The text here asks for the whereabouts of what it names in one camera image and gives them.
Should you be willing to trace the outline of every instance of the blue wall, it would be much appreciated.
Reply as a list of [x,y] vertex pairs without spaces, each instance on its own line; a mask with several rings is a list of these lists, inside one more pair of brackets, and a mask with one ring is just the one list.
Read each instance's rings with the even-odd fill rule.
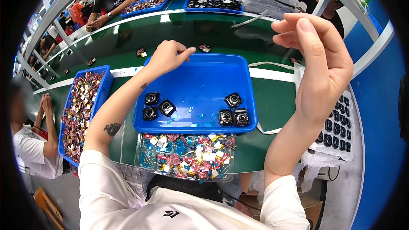
[[[369,7],[385,28],[389,18],[381,3],[371,0]],[[373,42],[358,22],[345,38],[345,44],[356,62]],[[399,137],[397,106],[400,79],[404,74],[404,59],[395,36],[378,58],[351,81],[365,140],[364,186],[353,230],[369,229],[376,222],[400,173],[405,143]]]

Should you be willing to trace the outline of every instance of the forearm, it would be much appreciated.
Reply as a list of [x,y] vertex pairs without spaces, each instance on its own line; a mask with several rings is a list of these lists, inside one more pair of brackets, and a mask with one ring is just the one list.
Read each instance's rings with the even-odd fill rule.
[[47,51],[47,53],[44,55],[44,59],[47,59],[48,55],[54,50],[55,44],[52,44],[50,49]]
[[265,187],[281,176],[292,174],[304,151],[320,134],[323,123],[302,120],[292,115],[268,148],[264,161]]
[[55,129],[51,110],[47,110],[45,112],[45,121],[47,123],[48,142],[51,142],[53,145],[58,146],[57,130]]
[[118,14],[122,13],[125,8],[127,8],[128,6],[130,6],[132,3],[134,3],[136,0],[125,0],[124,2],[122,2],[117,8],[115,8],[114,10],[110,11],[110,13],[113,16],[117,16]]
[[108,145],[113,136],[139,95],[156,78],[158,78],[156,71],[146,66],[115,91],[93,118],[87,131],[84,149],[101,151],[109,156]]
[[97,16],[98,16],[98,13],[91,13],[91,15],[89,16],[88,22],[95,21]]
[[42,120],[43,120],[43,116],[44,116],[44,109],[43,109],[42,106],[40,106],[40,108],[38,109],[36,121],[34,122],[34,126],[35,126],[35,127],[33,128],[33,131],[34,131],[35,133],[37,133],[37,134],[40,132],[39,127],[41,126],[41,122],[42,122]]

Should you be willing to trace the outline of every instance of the green workbench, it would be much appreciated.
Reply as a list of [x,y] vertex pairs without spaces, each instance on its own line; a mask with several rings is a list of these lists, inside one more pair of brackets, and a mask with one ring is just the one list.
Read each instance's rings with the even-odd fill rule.
[[[144,47],[148,57],[152,56],[156,47],[163,40],[176,40],[186,47],[207,43],[212,47],[212,53],[238,54],[247,59],[248,63],[276,62],[290,65],[284,61],[288,49],[276,45],[272,41],[275,34],[271,30],[271,22],[258,19],[240,28],[231,29],[234,23],[241,23],[249,16],[223,13],[181,13],[185,0],[171,0],[162,10],[174,10],[168,18],[163,15],[145,14],[143,18],[123,22],[121,17],[115,17],[105,26],[109,28],[99,30],[90,36],[80,38],[69,49],[58,52],[60,61],[51,61],[50,66],[60,75],[50,81],[49,73],[45,79],[50,84],[73,78],[77,71],[88,69],[87,62],[96,58],[92,67],[109,64],[111,69],[143,66],[147,58],[135,56],[137,49]],[[64,69],[70,69],[65,75]],[[261,65],[256,68],[270,69],[292,73],[291,70],[275,65]],[[110,89],[113,94],[130,77],[115,78]],[[254,95],[258,112],[258,121],[265,130],[282,127],[295,111],[294,83],[271,79],[252,78]],[[69,85],[57,87],[35,95],[33,114],[35,120],[38,105],[43,93],[50,93],[53,99],[53,111],[56,128],[59,133],[60,117],[69,92]],[[132,125],[133,108],[125,123],[110,143],[110,158],[115,162],[134,165],[138,132]],[[235,152],[234,173],[259,171],[263,169],[266,151],[275,137],[264,135],[259,130],[250,133],[237,134],[237,148]]]

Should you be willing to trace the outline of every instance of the black shirt logo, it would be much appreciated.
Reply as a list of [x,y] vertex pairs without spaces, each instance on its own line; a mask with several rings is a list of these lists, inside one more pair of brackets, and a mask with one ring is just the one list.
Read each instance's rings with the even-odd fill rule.
[[178,214],[179,214],[179,212],[177,212],[175,210],[167,210],[167,211],[165,211],[165,215],[163,215],[162,217],[169,216],[171,218],[174,218]]

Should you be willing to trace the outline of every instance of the orange shirt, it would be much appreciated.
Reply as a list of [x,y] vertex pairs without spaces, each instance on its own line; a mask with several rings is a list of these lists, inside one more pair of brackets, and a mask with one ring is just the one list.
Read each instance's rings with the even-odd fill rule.
[[82,5],[80,5],[80,4],[74,4],[72,7],[71,7],[71,19],[74,21],[74,22],[79,22],[79,21],[81,21],[81,18],[82,18],[82,12],[81,12],[81,9],[82,9]]

